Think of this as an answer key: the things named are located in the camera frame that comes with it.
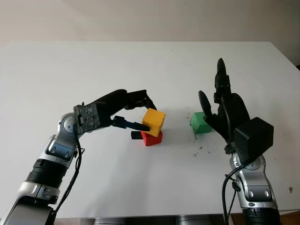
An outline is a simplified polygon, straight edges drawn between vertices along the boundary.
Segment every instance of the table surface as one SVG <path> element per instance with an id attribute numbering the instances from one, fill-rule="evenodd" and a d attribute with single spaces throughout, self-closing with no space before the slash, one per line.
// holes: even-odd
<path id="1" fill-rule="evenodd" d="M 163 141 L 145 147 L 116 127 L 85 134 L 81 171 L 58 217 L 222 213 L 221 187 L 231 171 L 225 141 L 214 131 L 194 135 L 189 126 L 201 111 L 198 91 L 213 102 L 220 57 L 250 117 L 275 128 L 264 156 L 279 209 L 299 209 L 300 73 L 271 43 L 7 42 L 0 43 L 0 217 L 59 118 L 116 89 L 147 90 L 166 113 Z M 141 122 L 145 110 L 116 115 Z M 232 195 L 228 185 L 227 204 Z M 240 212 L 237 198 L 232 211 Z"/>

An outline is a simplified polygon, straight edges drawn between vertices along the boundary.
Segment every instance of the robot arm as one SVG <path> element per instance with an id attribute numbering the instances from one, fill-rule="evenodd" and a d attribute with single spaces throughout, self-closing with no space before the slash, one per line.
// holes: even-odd
<path id="1" fill-rule="evenodd" d="M 57 133 L 48 140 L 26 181 L 21 184 L 11 210 L 0 224 L 53 225 L 56 210 L 48 205 L 54 205 L 58 200 L 62 178 L 78 154 L 78 139 L 86 132 L 110 125 L 149 131 L 147 126 L 128 122 L 123 117 L 111 119 L 123 108 L 130 110 L 143 106 L 156 109 L 146 90 L 131 93 L 116 90 L 88 105 L 77 105 L 73 113 L 63 115 Z"/>
<path id="2" fill-rule="evenodd" d="M 266 161 L 262 154 L 273 145 L 274 127 L 256 117 L 250 119 L 242 98 L 231 93 L 229 76 L 222 59 L 217 63 L 214 102 L 219 104 L 218 113 L 212 114 L 206 95 L 199 91 L 199 99 L 205 114 L 204 120 L 227 142 L 226 154 L 236 180 L 232 187 L 238 193 L 240 206 L 247 224 L 279 225 L 280 216 L 276 199 L 265 175 Z M 228 220 L 225 203 L 225 187 L 222 188 L 225 224 Z"/>

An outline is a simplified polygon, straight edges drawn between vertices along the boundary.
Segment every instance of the yellow cube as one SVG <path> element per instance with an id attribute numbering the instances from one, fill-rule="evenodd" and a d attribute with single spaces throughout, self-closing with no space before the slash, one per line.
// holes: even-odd
<path id="1" fill-rule="evenodd" d="M 149 108 L 144 115 L 142 123 L 150 127 L 150 131 L 145 133 L 158 137 L 165 120 L 165 113 Z"/>

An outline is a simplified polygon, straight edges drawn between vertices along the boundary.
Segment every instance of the stacked blocks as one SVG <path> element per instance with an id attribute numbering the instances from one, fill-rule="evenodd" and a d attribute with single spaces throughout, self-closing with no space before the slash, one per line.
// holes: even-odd
<path id="1" fill-rule="evenodd" d="M 203 112 L 195 112 L 192 116 L 191 126 L 195 134 L 207 133 L 212 130 L 211 126 L 204 121 L 203 117 Z"/>
<path id="2" fill-rule="evenodd" d="M 152 135 L 149 135 L 147 133 L 145 133 L 144 131 L 141 131 L 142 134 L 142 138 L 144 140 L 144 143 L 146 146 L 151 146 L 154 144 L 159 144 L 161 143 L 162 139 L 163 139 L 163 133 L 160 131 L 158 137 L 154 137 Z"/>
<path id="3" fill-rule="evenodd" d="M 163 127 L 165 120 L 165 113 L 149 108 L 142 120 L 142 123 L 150 128 L 150 131 L 142 131 L 142 138 L 146 146 L 161 143 L 163 139 L 163 133 L 161 128 Z"/>
<path id="4" fill-rule="evenodd" d="M 150 127 L 145 133 L 158 137 L 165 120 L 165 113 L 149 108 L 142 120 L 143 125 Z"/>

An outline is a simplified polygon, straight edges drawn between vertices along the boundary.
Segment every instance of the green cube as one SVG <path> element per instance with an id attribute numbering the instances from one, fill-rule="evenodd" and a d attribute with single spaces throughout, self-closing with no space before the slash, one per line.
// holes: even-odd
<path id="1" fill-rule="evenodd" d="M 195 134 L 208 133 L 212 130 L 211 126 L 204 121 L 203 117 L 203 112 L 195 112 L 192 116 L 191 126 Z"/>

